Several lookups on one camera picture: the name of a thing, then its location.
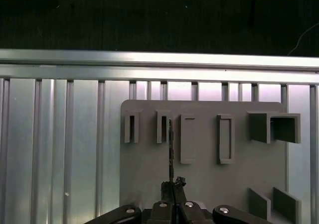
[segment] screw head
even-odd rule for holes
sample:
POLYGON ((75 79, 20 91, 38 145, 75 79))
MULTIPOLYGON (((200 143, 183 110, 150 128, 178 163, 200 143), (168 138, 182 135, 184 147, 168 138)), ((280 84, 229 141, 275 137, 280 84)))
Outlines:
POLYGON ((185 206, 192 208, 194 206, 194 204, 191 202, 187 202, 187 203, 185 203, 185 206))
POLYGON ((219 211, 225 214, 229 213, 229 210, 227 208, 220 208, 219 211))
POLYGON ((134 212, 135 212, 134 209, 127 209, 127 210, 126 210, 126 213, 134 213, 134 212))

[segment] gray plastic board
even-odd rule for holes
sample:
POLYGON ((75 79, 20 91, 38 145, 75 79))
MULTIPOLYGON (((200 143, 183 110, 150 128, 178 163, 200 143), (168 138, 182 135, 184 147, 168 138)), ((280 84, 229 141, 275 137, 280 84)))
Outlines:
POLYGON ((248 112, 284 108, 262 102, 123 102, 120 205, 143 209, 160 200, 169 175, 165 115, 173 121, 174 177, 186 178, 188 200, 210 211, 218 205, 249 211, 249 188, 270 200, 274 187, 286 191, 286 143, 250 140, 248 112))

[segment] wire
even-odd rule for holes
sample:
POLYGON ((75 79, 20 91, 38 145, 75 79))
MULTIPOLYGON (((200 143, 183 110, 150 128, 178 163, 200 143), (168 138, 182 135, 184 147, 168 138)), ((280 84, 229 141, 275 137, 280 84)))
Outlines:
POLYGON ((300 43, 301 39, 303 38, 303 36, 304 36, 307 32, 309 32, 311 29, 313 29, 314 27, 316 27, 316 26, 318 26, 318 25, 319 25, 319 22, 317 22, 315 25, 313 25, 312 27, 309 27, 306 31, 304 31, 304 33, 301 34, 301 36, 299 37, 296 46, 288 53, 287 56, 290 56, 291 53, 293 53, 293 52, 298 48, 299 43, 300 43))

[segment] gray plastic fin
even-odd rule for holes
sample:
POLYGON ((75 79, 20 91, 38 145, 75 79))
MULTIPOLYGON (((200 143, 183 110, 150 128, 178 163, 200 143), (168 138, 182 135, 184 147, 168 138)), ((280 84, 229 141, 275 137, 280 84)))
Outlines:
POLYGON ((125 114, 125 143, 139 142, 139 112, 128 112, 125 114))
POLYGON ((275 211, 283 215, 293 224, 301 223, 301 201, 277 188, 273 191, 275 211))
POLYGON ((157 143, 168 143, 168 118, 169 110, 157 110, 158 125, 157 125, 157 143))
POLYGON ((219 163, 235 163, 235 122, 232 115, 218 114, 217 130, 219 163))
POLYGON ((250 139, 263 143, 281 140, 300 143, 300 114, 249 112, 250 139))
POLYGON ((251 188, 248 189, 248 207, 249 213, 270 221, 271 218, 271 201, 264 195, 257 193, 251 188))
POLYGON ((180 116, 180 163, 191 164, 196 160, 196 140, 193 131, 195 129, 194 114, 182 114, 180 116))

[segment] aluminum rail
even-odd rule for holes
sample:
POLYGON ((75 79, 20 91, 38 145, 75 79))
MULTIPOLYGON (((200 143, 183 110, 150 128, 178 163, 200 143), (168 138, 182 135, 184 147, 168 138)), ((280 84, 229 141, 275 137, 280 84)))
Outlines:
POLYGON ((311 57, 0 49, 0 64, 262 69, 319 72, 311 57))

